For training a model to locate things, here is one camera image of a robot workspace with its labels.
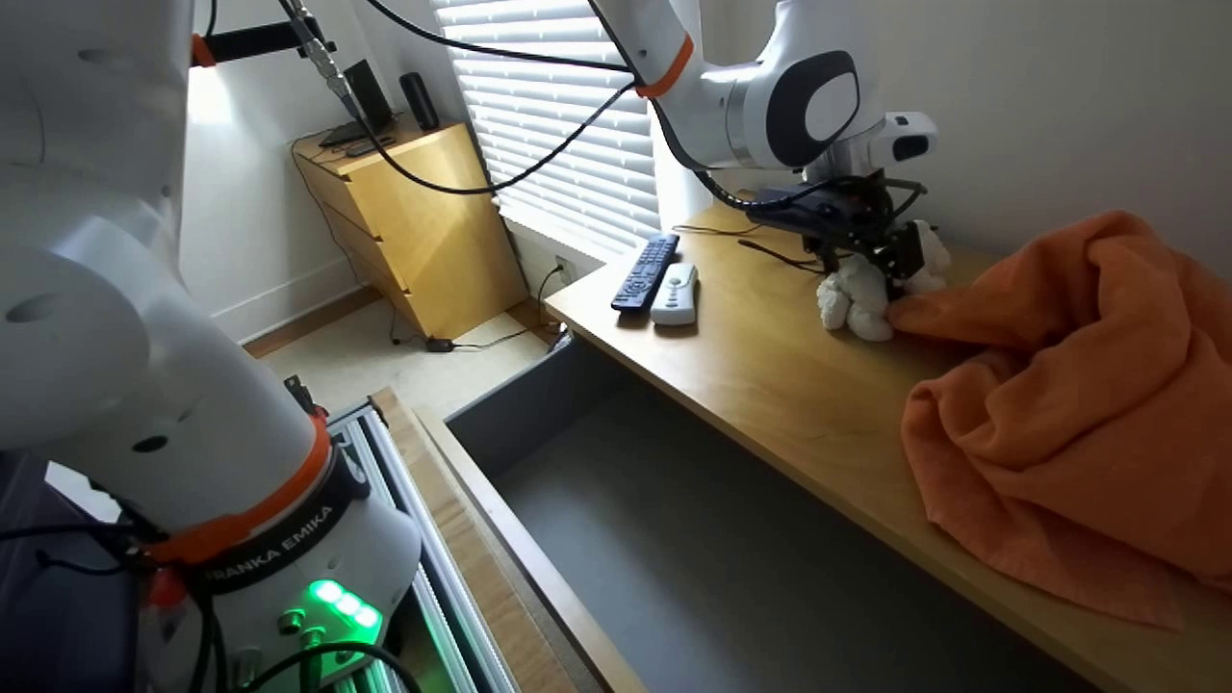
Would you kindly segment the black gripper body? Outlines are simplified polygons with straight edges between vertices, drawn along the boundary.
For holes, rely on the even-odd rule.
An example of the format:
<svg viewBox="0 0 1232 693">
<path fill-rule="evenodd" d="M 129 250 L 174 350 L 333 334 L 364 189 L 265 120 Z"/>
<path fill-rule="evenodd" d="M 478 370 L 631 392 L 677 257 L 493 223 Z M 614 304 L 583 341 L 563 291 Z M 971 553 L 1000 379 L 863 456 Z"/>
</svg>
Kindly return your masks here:
<svg viewBox="0 0 1232 693">
<path fill-rule="evenodd" d="M 796 228 L 827 270 L 844 257 L 868 257 L 890 280 L 904 280 L 923 265 L 922 230 L 881 171 L 814 186 L 786 203 L 786 228 Z"/>
</svg>

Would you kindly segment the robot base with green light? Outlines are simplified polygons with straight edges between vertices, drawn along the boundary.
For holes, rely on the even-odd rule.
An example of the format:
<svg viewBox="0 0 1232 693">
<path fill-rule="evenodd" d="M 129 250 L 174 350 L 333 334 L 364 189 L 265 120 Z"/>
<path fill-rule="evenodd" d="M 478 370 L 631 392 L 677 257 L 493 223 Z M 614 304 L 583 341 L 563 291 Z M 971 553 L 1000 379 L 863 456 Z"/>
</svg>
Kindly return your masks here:
<svg viewBox="0 0 1232 693">
<path fill-rule="evenodd" d="M 513 693 L 376 405 L 333 419 L 365 495 L 293 567 L 221 599 L 226 693 Z"/>
</svg>

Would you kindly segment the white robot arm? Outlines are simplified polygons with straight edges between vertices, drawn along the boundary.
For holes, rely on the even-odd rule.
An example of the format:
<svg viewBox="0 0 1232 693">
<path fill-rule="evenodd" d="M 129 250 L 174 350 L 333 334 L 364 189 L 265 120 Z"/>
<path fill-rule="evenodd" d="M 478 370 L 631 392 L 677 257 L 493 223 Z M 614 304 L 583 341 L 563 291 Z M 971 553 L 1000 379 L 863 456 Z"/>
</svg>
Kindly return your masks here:
<svg viewBox="0 0 1232 693">
<path fill-rule="evenodd" d="M 682 166 L 873 179 L 927 148 L 931 120 L 873 120 L 855 0 L 777 0 L 751 65 L 718 69 L 670 0 L 591 0 Z M 326 411 L 270 379 L 179 280 L 188 0 L 0 0 L 0 434 L 65 460 L 156 527 L 122 536 L 184 597 L 138 608 L 156 690 L 316 693 L 384 668 L 391 612 L 419 577 L 419 523 L 374 501 Z M 786 206 L 814 189 L 754 203 Z"/>
</svg>

